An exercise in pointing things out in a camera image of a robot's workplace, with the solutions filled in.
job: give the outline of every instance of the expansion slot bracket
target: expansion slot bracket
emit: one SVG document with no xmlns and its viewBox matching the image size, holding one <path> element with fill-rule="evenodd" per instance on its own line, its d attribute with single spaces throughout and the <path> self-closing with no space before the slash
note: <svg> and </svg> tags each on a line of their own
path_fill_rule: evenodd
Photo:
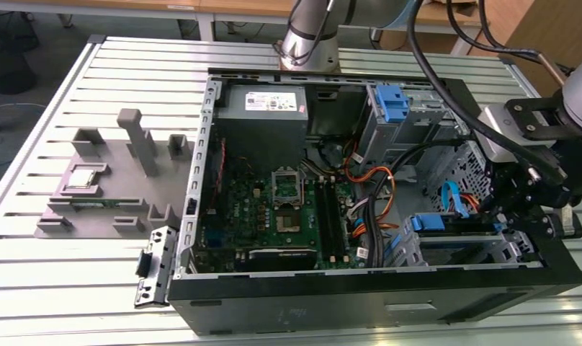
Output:
<svg viewBox="0 0 582 346">
<path fill-rule="evenodd" d="M 136 294 L 136 308 L 169 306 L 167 286 L 172 273 L 177 230 L 169 226 L 155 229 L 149 243 L 141 251 L 136 274 L 140 276 Z"/>
</svg>

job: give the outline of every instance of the aluminum table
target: aluminum table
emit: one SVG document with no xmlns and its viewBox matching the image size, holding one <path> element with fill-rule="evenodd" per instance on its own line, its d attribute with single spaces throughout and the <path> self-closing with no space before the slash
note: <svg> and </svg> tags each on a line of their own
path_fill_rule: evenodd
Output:
<svg viewBox="0 0 582 346">
<path fill-rule="evenodd" d="M 495 58 L 429 59 L 441 76 L 467 81 L 481 105 L 534 94 Z M 421 75 L 409 53 L 341 49 L 340 64 L 345 73 Z M 84 48 L 0 183 L 0 345 L 582 345 L 582 286 L 475 323 L 197 337 L 172 308 L 133 309 L 147 241 L 35 239 L 77 128 L 125 138 L 116 114 L 129 107 L 156 139 L 195 138 L 211 66 L 276 69 L 277 56 L 269 45 L 123 37 Z M 577 212 L 582 221 L 582 203 Z M 582 269 L 582 239 L 566 245 Z"/>
</svg>

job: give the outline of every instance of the power supply label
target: power supply label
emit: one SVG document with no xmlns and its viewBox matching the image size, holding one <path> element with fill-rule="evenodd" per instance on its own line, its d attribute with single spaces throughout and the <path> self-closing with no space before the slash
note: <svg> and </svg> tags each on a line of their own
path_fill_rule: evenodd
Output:
<svg viewBox="0 0 582 346">
<path fill-rule="evenodd" d="M 293 92 L 249 92 L 247 110 L 297 112 L 299 103 Z"/>
</svg>

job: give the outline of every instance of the ram slot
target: ram slot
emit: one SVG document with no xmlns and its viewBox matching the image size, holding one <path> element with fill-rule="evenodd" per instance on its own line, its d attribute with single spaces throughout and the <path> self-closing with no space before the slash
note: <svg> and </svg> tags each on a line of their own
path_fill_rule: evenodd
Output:
<svg viewBox="0 0 582 346">
<path fill-rule="evenodd" d="M 336 185 L 331 183 L 317 184 L 316 198 L 323 259 L 329 261 L 333 256 L 340 260 L 345 254 L 345 242 L 340 223 Z"/>
</svg>

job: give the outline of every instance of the blue plastic clip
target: blue plastic clip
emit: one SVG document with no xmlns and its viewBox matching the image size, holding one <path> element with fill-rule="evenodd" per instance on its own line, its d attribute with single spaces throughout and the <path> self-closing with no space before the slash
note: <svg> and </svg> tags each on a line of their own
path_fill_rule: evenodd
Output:
<svg viewBox="0 0 582 346">
<path fill-rule="evenodd" d="M 413 229 L 420 231 L 445 231 L 445 223 L 440 214 L 417 214 L 411 217 Z"/>
<path fill-rule="evenodd" d="M 377 101 L 388 123 L 401 123 L 408 115 L 408 97 L 397 85 L 377 85 Z"/>
</svg>

